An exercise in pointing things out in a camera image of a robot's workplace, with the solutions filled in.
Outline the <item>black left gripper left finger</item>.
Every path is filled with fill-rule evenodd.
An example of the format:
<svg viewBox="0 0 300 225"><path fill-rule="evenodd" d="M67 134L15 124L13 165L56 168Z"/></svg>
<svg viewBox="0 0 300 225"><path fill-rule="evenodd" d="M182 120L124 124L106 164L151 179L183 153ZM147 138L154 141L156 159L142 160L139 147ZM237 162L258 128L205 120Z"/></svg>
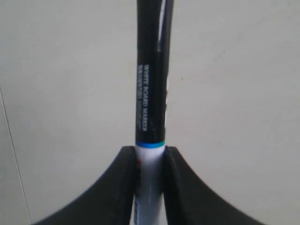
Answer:
<svg viewBox="0 0 300 225"><path fill-rule="evenodd" d="M123 146L99 179L79 197L38 225L128 225L136 178L133 146Z"/></svg>

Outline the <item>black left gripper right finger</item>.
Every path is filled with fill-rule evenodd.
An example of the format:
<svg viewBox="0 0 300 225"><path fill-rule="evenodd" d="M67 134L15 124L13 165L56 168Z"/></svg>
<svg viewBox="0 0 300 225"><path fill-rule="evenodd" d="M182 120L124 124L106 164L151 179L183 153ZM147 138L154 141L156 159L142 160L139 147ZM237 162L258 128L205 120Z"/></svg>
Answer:
<svg viewBox="0 0 300 225"><path fill-rule="evenodd" d="M223 166L211 187L173 146L164 152L163 193L170 225L297 225L300 222L300 176L263 172L249 165Z"/></svg>

